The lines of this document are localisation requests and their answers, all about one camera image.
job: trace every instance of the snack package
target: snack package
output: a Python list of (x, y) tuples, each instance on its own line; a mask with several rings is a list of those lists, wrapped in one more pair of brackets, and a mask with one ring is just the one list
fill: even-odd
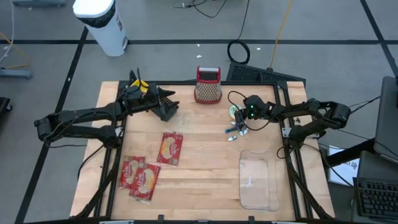
[(160, 145), (159, 155), (157, 156), (157, 162), (178, 165), (182, 139), (182, 134), (164, 133), (162, 144)]
[(160, 166), (140, 162), (129, 195), (137, 199), (151, 200), (159, 172)]
[(136, 176), (138, 165), (145, 162), (145, 157), (141, 156), (124, 156), (122, 172), (120, 175), (119, 188), (130, 189)]

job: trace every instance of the wooden table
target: wooden table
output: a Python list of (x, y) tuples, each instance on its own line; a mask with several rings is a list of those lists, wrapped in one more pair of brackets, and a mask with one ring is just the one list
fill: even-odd
[[(118, 82), (103, 82), (97, 106), (113, 102), (117, 87)], [(128, 117), (122, 158), (124, 155), (145, 156), (146, 162), (155, 164), (163, 132), (176, 131), (184, 137), (179, 164), (177, 167), (161, 165), (150, 204), (132, 199), (128, 196), (128, 190), (117, 189), (112, 219), (156, 220), (158, 215), (163, 214), (166, 220), (247, 220), (251, 215), (256, 220), (295, 220), (285, 161), (276, 158), (276, 150), (282, 146), (279, 124), (270, 123), (260, 131), (250, 131), (243, 138), (238, 135), (233, 142), (228, 142), (228, 135), (224, 133), (226, 128), (231, 127), (228, 116), (231, 104), (226, 97), (230, 90), (237, 90), (246, 96), (259, 95), (265, 102), (275, 102), (272, 86), (222, 86), (224, 96), (215, 105), (197, 104), (193, 98), (193, 85), (160, 87), (176, 91), (170, 99), (180, 101), (177, 114), (169, 122), (161, 121), (154, 113), (138, 113)], [(288, 82), (288, 89), (292, 104), (307, 100), (302, 82)], [(242, 105), (242, 97), (237, 94), (231, 94), (231, 100)], [(300, 118), (301, 125), (310, 121), (309, 116)], [(248, 125), (258, 128), (265, 122), (250, 120)], [(93, 126), (105, 124), (109, 122), (97, 121)], [(305, 143), (318, 147), (314, 139), (307, 139)], [(85, 157), (100, 145), (97, 140), (89, 140)], [(275, 168), (280, 207), (275, 212), (246, 210), (239, 203), (239, 155), (241, 151), (251, 149), (271, 152), (277, 161)], [(71, 215), (80, 212), (97, 190), (104, 154), (105, 150), (102, 150), (81, 170)], [(319, 152), (304, 146), (301, 154), (309, 191), (325, 211), (334, 216)], [(305, 217), (299, 188), (297, 192), (301, 216)], [(105, 214), (107, 199), (108, 192), (103, 197), (102, 215)]]

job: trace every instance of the gray floor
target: gray floor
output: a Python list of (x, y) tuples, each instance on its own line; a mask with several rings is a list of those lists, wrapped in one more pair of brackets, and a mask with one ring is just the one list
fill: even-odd
[[(246, 1), (229, 0), (219, 16), (209, 19), (194, 9), (173, 9), (172, 0), (117, 0), (131, 40), (237, 38)], [(393, 0), (368, 0), (385, 39), (398, 39), (398, 18)], [(209, 1), (201, 9), (213, 14), (222, 1)], [(15, 8), (16, 39), (78, 40), (83, 25), (72, 12), (73, 1), (61, 9)], [(252, 0), (243, 39), (275, 39), (288, 0)], [(9, 2), (0, 2), (0, 32), (11, 36)], [(357, 0), (295, 1), (282, 39), (376, 40)], [(0, 79), (0, 96), (10, 97), (14, 110), (0, 129), (0, 223), (15, 220), (41, 149), (33, 127), (55, 109), (77, 45), (19, 45), (31, 58), (31, 80)], [(267, 68), (273, 45), (249, 45), (249, 65)], [(398, 46), (390, 45), (394, 57)], [(243, 50), (233, 47), (234, 55)], [(15, 50), (0, 64), (23, 62)], [(84, 45), (64, 109), (95, 106), (102, 81), (125, 80), (130, 69), (140, 67), (145, 80), (195, 78), (197, 65), (220, 66), (226, 78), (229, 61), (225, 44), (129, 45), (117, 58), (105, 56), (99, 45)], [(394, 76), (380, 45), (279, 45), (274, 70), (307, 79), (307, 95), (347, 105), (380, 94), (384, 76)], [(374, 136), (378, 103), (350, 117), (346, 130)], [(329, 131), (320, 142), (349, 147), (362, 139)], [(76, 187), (76, 172), (84, 148), (52, 149), (30, 205), (26, 222), (68, 218)], [(336, 215), (349, 219), (351, 189), (330, 185)]]

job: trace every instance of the black keyboard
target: black keyboard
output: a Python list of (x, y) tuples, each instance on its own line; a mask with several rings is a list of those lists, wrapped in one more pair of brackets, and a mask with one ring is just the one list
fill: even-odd
[(398, 218), (398, 181), (354, 178), (358, 214)]
[(305, 86), (304, 78), (294, 77), (291, 75), (252, 66), (241, 65), (238, 63), (231, 63), (229, 65), (227, 81), (260, 81), (260, 77), (262, 77), (262, 80), (268, 82), (278, 80), (299, 81), (303, 82)]

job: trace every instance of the black floor tape line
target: black floor tape line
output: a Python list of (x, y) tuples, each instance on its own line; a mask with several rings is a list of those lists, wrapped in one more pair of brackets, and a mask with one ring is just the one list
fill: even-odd
[[(79, 44), (76, 48), (75, 56), (73, 57), (72, 63), (69, 68), (68, 75), (65, 79), (65, 83), (63, 84), (63, 88), (62, 88), (57, 106), (55, 108), (55, 112), (61, 111), (63, 108), (63, 105), (65, 104), (65, 99), (67, 97), (68, 90), (69, 90), (70, 84), (72, 82), (73, 75), (75, 74), (76, 66), (79, 62), (79, 58), (81, 55), (81, 50), (83, 49), (83, 46), (84, 46), (84, 41), (87, 38), (87, 33), (88, 33), (88, 29), (85, 27), (83, 30), (83, 33), (81, 34)], [(39, 181), (40, 173), (42, 172), (45, 158), (47, 157), (48, 152), (49, 152), (49, 148), (45, 144), (43, 144), (42, 150), (39, 154), (39, 158), (37, 159), (35, 168), (33, 170), (32, 177), (30, 178), (29, 184), (27, 186), (24, 198), (22, 199), (21, 206), (19, 207), (19, 211), (18, 211), (16, 220), (15, 220), (15, 223), (23, 223), (25, 220), (27, 211), (29, 209), (30, 202), (32, 201), (32, 197), (35, 192), (37, 182)]]
[(395, 77), (398, 77), (398, 67), (397, 67), (396, 61), (394, 60), (394, 57), (392, 56), (390, 49), (388, 49), (387, 43), (384, 40), (384, 37), (381, 34), (381, 31), (380, 31), (379, 27), (377, 26), (376, 21), (374, 20), (371, 10), (365, 0), (360, 0), (360, 1), (361, 1), (363, 9), (365, 10), (365, 13), (366, 13), (368, 19), (369, 19), (369, 22), (372, 25), (373, 31), (376, 34), (377, 39), (380, 41), (381, 48), (383, 49), (384, 55), (387, 58), (388, 64), (390, 65)]
[[(177, 39), (177, 40), (129, 40), (128, 44), (149, 45), (149, 44), (228, 44), (229, 39)], [(245, 44), (275, 44), (275, 40), (251, 39), (241, 40)], [(14, 40), (14, 44), (43, 44), (43, 45), (63, 45), (79, 44), (80, 40)], [(297, 44), (297, 45), (374, 45), (380, 44), (379, 40), (279, 40), (278, 44)], [(398, 40), (385, 40), (386, 44), (397, 45)], [(5, 40), (0, 40), (0, 44), (8, 44)], [(98, 44), (95, 40), (85, 40), (84, 44)]]

